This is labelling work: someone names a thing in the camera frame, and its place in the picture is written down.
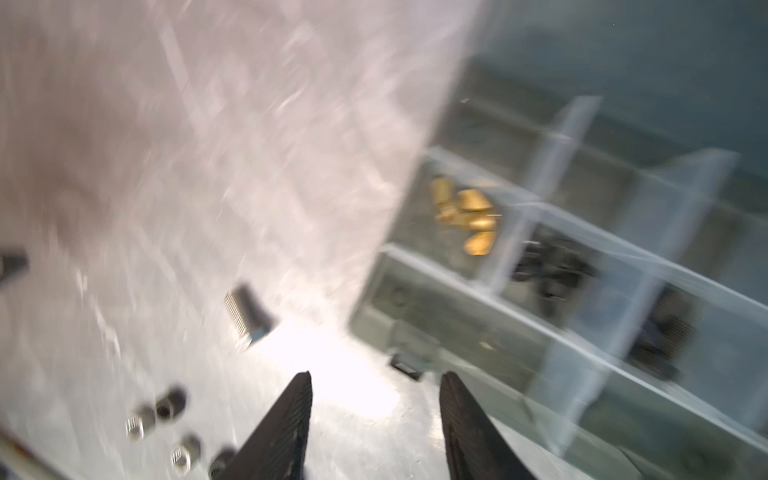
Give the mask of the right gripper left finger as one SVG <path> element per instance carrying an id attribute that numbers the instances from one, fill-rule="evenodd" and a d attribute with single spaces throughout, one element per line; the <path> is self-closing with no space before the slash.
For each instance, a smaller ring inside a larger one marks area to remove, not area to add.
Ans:
<path id="1" fill-rule="evenodd" d="M 297 373 L 216 479 L 304 479 L 312 377 Z"/>

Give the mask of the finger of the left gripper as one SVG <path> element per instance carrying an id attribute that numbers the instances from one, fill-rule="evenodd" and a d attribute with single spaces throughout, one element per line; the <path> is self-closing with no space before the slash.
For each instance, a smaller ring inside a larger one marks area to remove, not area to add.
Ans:
<path id="1" fill-rule="evenodd" d="M 1 287 L 8 285 L 11 281 L 26 273 L 30 267 L 29 257 L 24 250 L 2 250 L 0 264 Z"/>

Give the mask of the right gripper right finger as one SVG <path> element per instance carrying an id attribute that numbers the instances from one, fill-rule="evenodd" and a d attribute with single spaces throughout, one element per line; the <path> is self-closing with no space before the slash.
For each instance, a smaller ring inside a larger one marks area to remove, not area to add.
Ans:
<path id="1" fill-rule="evenodd" d="M 455 372 L 441 377 L 439 406 L 452 480 L 536 479 Z"/>

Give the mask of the black hex nut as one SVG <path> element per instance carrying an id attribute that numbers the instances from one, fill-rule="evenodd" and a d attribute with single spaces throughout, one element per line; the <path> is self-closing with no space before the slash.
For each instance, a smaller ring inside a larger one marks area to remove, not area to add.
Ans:
<path id="1" fill-rule="evenodd" d="M 186 401 L 187 395 L 184 389 L 171 388 L 155 402 L 156 417 L 162 422 L 173 421 L 184 412 Z"/>

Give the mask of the black wing nut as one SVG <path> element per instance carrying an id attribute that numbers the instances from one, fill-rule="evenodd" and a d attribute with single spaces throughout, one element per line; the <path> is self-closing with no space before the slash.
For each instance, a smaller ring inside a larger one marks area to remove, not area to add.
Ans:
<path id="1" fill-rule="evenodd" d="M 540 313 L 554 319 L 559 306 L 568 302 L 587 278 L 597 275 L 598 270 L 589 262 L 588 251 L 581 244 L 567 237 L 549 236 L 524 242 L 510 279 L 532 281 Z"/>

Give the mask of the black hex bolt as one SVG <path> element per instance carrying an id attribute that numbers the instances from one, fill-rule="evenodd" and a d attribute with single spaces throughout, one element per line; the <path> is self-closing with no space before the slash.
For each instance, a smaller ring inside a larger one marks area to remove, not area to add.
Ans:
<path id="1" fill-rule="evenodd" d="M 652 377 L 675 381 L 677 359 L 695 332 L 689 318 L 691 296 L 666 284 L 656 298 L 625 361 Z"/>

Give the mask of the brass wing nut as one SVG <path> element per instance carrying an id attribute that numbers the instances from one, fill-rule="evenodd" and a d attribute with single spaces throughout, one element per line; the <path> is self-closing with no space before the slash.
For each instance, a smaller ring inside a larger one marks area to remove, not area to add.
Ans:
<path id="1" fill-rule="evenodd" d="M 429 183 L 431 201 L 438 223 L 466 231 L 463 250 L 470 256 L 488 255 L 496 241 L 502 214 L 478 189 L 457 190 L 446 176 L 438 175 Z"/>

